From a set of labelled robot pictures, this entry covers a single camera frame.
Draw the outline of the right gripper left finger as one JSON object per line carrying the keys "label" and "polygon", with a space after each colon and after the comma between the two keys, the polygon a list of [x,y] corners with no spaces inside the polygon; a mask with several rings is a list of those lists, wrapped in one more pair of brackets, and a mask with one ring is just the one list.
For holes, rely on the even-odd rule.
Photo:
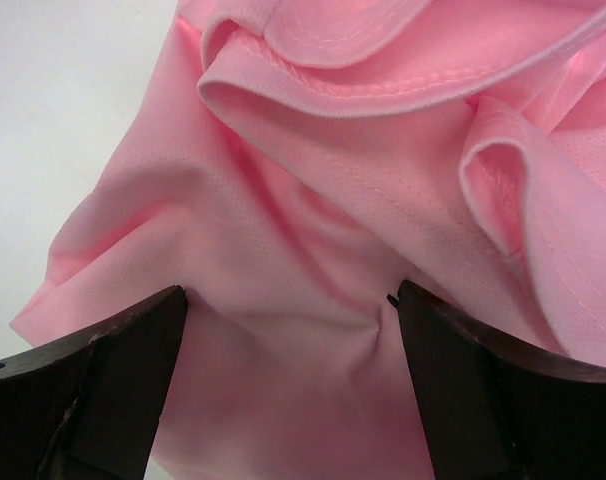
{"label": "right gripper left finger", "polygon": [[143,478],[186,315],[174,286],[0,360],[0,479]]}

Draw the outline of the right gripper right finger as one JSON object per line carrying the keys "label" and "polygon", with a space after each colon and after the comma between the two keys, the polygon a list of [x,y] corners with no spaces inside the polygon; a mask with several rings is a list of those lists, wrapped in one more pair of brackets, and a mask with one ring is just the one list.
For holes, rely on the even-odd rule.
{"label": "right gripper right finger", "polygon": [[606,479],[606,368],[486,325],[408,280],[396,310],[438,479]]}

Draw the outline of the pink t-shirt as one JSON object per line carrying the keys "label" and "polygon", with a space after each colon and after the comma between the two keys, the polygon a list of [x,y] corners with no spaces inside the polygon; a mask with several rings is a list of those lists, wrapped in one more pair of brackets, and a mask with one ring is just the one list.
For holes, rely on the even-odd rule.
{"label": "pink t-shirt", "polygon": [[12,328],[191,302],[177,479],[428,479],[405,279],[606,366],[606,1],[182,1]]}

